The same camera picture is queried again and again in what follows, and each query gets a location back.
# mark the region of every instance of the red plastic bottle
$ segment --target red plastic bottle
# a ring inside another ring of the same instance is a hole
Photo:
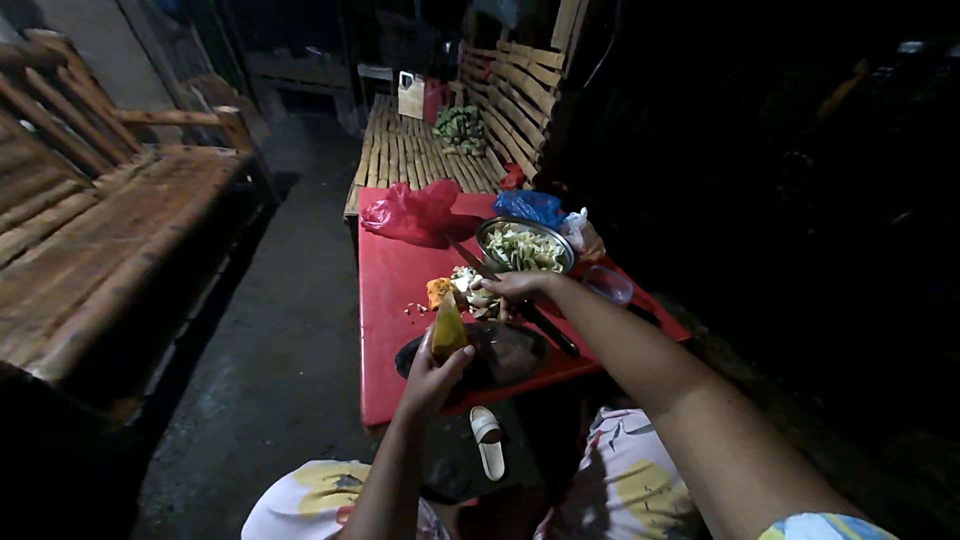
[[[440,105],[450,107],[452,99],[452,92],[446,83],[439,79],[427,79],[423,89],[423,120],[436,124]]]

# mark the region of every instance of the metal bowl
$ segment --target metal bowl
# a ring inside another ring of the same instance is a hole
[[[553,229],[550,229],[549,227],[532,219],[513,217],[509,215],[498,215],[481,223],[480,226],[477,227],[476,232],[477,244],[480,246],[480,251],[483,252],[483,263],[486,264],[488,268],[493,270],[493,272],[512,272],[514,270],[507,264],[501,262],[498,258],[494,257],[484,245],[484,237],[487,235],[487,233],[503,223],[515,223],[520,226],[521,231],[531,231],[533,233],[543,234],[544,236],[551,236],[564,248],[564,253],[560,255],[560,264],[563,265],[564,269],[561,270],[560,273],[566,274],[573,269],[573,265],[577,262],[577,255],[573,252],[573,248],[570,247],[570,243],[567,242],[566,238],[564,238],[560,233],[557,233]]]

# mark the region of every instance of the red tabletop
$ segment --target red tabletop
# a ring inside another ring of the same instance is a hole
[[[386,189],[360,187],[359,205],[365,209],[383,199]],[[453,205],[453,213],[494,216],[494,195],[461,193]],[[481,257],[480,248],[471,239],[463,245]],[[360,416],[364,426],[371,428],[390,422],[400,401],[406,380],[396,372],[394,356],[401,347],[423,334],[433,323],[436,312],[420,316],[416,303],[427,304],[426,283],[439,277],[449,277],[454,266],[466,265],[452,248],[437,250],[422,248],[400,240],[392,240],[367,232],[362,226],[358,237],[360,282]],[[606,265],[627,277],[611,260]],[[407,304],[415,303],[410,314],[403,312]],[[684,340],[689,331],[680,325],[646,291],[634,282],[633,302],[660,319],[660,328],[667,335]],[[557,328],[570,336],[580,347],[579,357],[570,357],[554,346],[549,363],[533,377],[509,388],[483,392],[466,392],[457,403],[447,404],[444,413],[456,414],[475,405],[497,402],[517,394],[542,388],[561,380],[572,379],[602,369],[593,352],[562,316],[546,310],[546,316]],[[468,312],[464,322],[473,322]]]

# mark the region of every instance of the white slipper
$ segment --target white slipper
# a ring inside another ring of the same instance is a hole
[[[493,481],[502,479],[506,469],[503,449],[500,447],[503,430],[496,423],[496,417],[486,407],[476,406],[470,410],[470,427],[473,429],[473,438],[480,447],[480,459],[483,460],[483,470],[487,473],[487,478]]]

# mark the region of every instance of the blue plastic bag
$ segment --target blue plastic bag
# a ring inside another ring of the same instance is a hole
[[[493,211],[496,215],[532,219],[554,231],[560,229],[567,216],[566,212],[560,210],[560,199],[529,189],[501,191],[493,202]]]

